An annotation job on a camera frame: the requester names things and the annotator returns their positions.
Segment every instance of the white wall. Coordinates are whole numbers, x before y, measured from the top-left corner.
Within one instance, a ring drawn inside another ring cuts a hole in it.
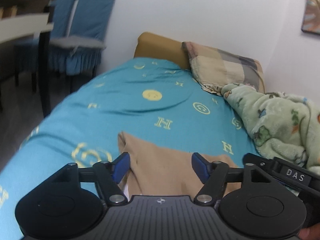
[[[266,70],[287,5],[288,0],[116,0],[100,72],[132,58],[144,31],[253,57]]]
[[[305,0],[290,0],[265,80],[268,91],[286,91],[320,106],[320,37],[301,32]]]

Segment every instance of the chair backrest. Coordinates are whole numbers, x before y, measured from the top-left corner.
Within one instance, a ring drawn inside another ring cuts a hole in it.
[[[51,38],[61,38],[66,36],[71,10],[75,0],[55,0],[53,12],[53,30]]]
[[[79,0],[69,35],[103,41],[114,1]]]

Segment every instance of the finger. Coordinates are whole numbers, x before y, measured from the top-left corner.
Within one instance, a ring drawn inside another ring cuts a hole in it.
[[[298,236],[302,240],[320,240],[320,223],[301,229]]]

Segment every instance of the plaid pillow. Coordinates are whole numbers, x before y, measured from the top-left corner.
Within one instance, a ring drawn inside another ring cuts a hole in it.
[[[240,83],[265,93],[263,71],[257,60],[190,41],[183,42],[182,47],[188,51],[192,74],[203,90],[221,96],[223,86]]]

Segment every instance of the teal bedsheet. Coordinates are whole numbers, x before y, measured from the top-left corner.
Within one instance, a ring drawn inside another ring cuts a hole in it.
[[[161,147],[227,154],[239,166],[245,153],[256,153],[233,109],[190,71],[166,60],[129,60],[68,96],[1,172],[0,239],[22,237],[14,217],[20,198],[66,163],[114,160],[122,130]]]

